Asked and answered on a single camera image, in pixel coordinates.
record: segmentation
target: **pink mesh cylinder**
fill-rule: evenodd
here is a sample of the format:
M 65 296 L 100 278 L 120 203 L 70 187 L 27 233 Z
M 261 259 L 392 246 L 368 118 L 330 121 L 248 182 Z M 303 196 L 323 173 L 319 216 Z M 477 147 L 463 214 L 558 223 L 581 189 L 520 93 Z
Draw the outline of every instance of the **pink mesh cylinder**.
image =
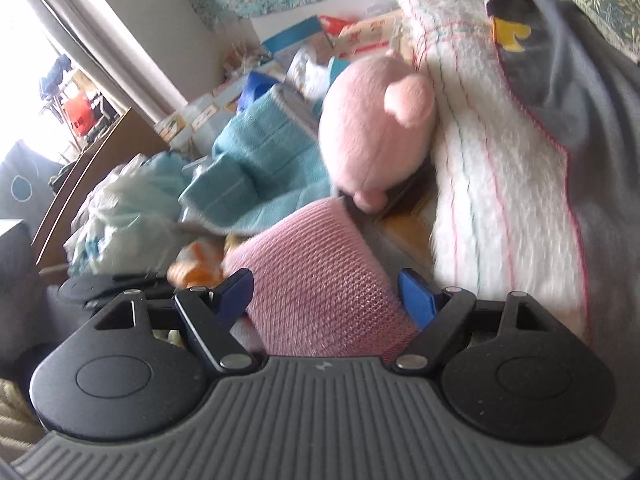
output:
M 341 199 L 303 207 L 224 264 L 254 274 L 247 312 L 268 354 L 391 360 L 417 334 Z

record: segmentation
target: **teal towel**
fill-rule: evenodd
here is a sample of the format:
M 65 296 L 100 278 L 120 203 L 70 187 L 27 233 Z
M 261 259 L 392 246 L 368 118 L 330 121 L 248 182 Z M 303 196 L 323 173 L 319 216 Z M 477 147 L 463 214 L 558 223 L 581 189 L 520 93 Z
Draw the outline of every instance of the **teal towel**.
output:
M 231 119 L 213 145 L 214 162 L 180 202 L 212 231 L 256 234 L 331 195 L 318 147 L 318 120 L 283 85 Z

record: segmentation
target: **pink plush toy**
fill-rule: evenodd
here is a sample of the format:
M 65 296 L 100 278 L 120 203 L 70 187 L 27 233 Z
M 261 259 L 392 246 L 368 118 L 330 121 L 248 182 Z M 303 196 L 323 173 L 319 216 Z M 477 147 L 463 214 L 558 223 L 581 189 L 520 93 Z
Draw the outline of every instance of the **pink plush toy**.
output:
M 319 142 L 334 184 L 377 213 L 386 190 L 418 169 L 435 125 L 430 81 L 388 52 L 349 65 L 331 85 Z

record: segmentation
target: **blue cloth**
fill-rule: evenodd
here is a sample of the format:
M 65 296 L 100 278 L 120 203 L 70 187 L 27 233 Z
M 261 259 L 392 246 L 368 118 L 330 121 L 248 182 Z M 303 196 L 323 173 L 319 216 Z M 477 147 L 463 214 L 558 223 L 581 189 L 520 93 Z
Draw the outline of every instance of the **blue cloth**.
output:
M 65 72 L 71 71 L 71 60 L 66 54 L 60 54 L 46 76 L 40 78 L 40 99 L 55 95 L 60 90 Z
M 273 86 L 231 119 L 213 145 L 214 162 L 180 202 L 220 234 L 255 234 L 331 194 L 318 122 L 291 89 Z
M 265 95 L 269 88 L 278 83 L 276 78 L 268 74 L 256 71 L 249 72 L 242 95 L 238 99 L 238 113 L 244 112 L 258 97 Z

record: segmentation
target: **red object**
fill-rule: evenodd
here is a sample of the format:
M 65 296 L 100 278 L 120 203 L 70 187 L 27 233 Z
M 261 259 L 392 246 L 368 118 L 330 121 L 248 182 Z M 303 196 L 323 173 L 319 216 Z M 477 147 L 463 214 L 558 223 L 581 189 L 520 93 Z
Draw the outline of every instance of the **red object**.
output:
M 96 120 L 94 111 L 91 108 L 91 101 L 85 92 L 79 93 L 76 97 L 69 99 L 62 105 L 65 117 L 71 123 L 71 127 L 79 137 L 84 137 L 89 130 L 94 127 Z
M 340 18 L 334 18 L 333 16 L 318 16 L 318 20 L 322 24 L 322 28 L 329 36 L 340 36 L 342 30 L 348 25 L 353 25 L 357 22 L 352 22 L 350 20 L 342 20 Z

